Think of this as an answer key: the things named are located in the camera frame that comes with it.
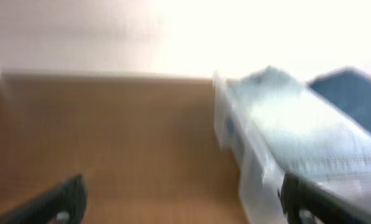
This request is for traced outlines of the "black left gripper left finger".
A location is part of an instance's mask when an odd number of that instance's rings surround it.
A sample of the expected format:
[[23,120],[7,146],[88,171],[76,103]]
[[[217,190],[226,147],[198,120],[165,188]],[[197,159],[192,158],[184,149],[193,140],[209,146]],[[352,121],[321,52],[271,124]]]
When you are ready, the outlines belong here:
[[48,223],[61,212],[67,223],[81,223],[88,194],[82,174],[76,174],[27,202],[0,214],[0,223]]

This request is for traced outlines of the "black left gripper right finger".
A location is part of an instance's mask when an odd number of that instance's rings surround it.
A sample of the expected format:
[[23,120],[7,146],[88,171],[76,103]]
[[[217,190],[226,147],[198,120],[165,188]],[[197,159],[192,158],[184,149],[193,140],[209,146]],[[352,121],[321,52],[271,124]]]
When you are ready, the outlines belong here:
[[310,212],[313,218],[323,223],[371,224],[371,212],[291,172],[285,174],[278,196],[289,224],[313,222],[300,215],[302,210]]

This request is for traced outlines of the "light grey jeans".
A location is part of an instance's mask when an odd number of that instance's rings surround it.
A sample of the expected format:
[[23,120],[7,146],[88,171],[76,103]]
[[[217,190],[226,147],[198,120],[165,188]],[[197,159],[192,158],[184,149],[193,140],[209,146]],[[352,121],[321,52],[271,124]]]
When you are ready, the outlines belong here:
[[228,85],[245,141],[243,168],[279,192],[287,173],[371,201],[371,134],[289,74],[268,67]]

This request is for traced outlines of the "blue denim jeans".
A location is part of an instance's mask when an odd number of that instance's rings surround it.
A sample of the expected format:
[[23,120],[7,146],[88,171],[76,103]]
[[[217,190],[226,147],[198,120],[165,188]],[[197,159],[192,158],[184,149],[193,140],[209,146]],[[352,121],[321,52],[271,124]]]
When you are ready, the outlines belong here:
[[371,78],[353,68],[333,71],[308,86],[371,133]]

